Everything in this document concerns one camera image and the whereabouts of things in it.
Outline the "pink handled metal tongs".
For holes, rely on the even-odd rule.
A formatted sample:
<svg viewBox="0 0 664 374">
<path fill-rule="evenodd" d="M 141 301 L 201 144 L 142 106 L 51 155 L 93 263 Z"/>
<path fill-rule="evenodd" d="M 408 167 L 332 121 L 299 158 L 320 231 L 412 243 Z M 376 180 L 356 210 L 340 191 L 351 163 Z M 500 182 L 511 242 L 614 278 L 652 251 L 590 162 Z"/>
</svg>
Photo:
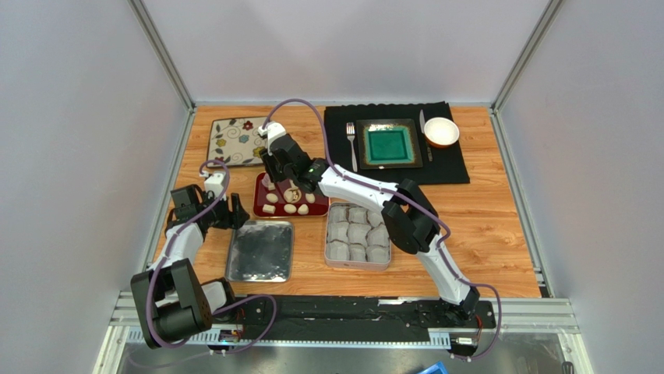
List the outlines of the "pink handled metal tongs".
<svg viewBox="0 0 664 374">
<path fill-rule="evenodd" d="M 261 179 L 261 184 L 267 191 L 274 191 L 276 189 L 275 184 L 273 183 L 268 174 L 265 174 L 263 176 L 263 178 Z"/>
</svg>

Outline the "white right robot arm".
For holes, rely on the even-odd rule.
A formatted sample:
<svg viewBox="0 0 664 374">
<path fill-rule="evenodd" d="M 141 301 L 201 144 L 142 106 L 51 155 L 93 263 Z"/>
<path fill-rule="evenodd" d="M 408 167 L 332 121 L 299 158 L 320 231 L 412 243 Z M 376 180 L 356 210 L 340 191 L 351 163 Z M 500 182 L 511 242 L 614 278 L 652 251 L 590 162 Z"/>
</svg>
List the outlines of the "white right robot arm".
<svg viewBox="0 0 664 374">
<path fill-rule="evenodd" d="M 465 322 L 474 317 L 479 291 L 452 259 L 445 245 L 450 230 L 415 182 L 380 182 L 311 158 L 287 133 L 262 131 L 260 136 L 267 141 L 260 157 L 272 182 L 290 180 L 303 192 L 343 199 L 379 214 L 391 242 L 422 263 L 453 318 Z"/>
</svg>

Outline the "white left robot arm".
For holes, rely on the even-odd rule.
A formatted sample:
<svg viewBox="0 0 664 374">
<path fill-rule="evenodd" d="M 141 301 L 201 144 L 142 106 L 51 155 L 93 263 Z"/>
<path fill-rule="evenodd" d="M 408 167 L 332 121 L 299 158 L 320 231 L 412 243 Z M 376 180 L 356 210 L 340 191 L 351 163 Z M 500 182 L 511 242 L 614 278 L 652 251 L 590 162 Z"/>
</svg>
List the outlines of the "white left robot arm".
<svg viewBox="0 0 664 374">
<path fill-rule="evenodd" d="M 208 331 L 213 313 L 233 298 L 221 277 L 201 283 L 193 269 L 196 254 L 211 228 L 241 228 L 249 219 L 239 194 L 222 188 L 187 185 L 171 191 L 174 203 L 159 258 L 132 277 L 130 287 L 143 339 L 151 349 L 177 348 Z"/>
</svg>

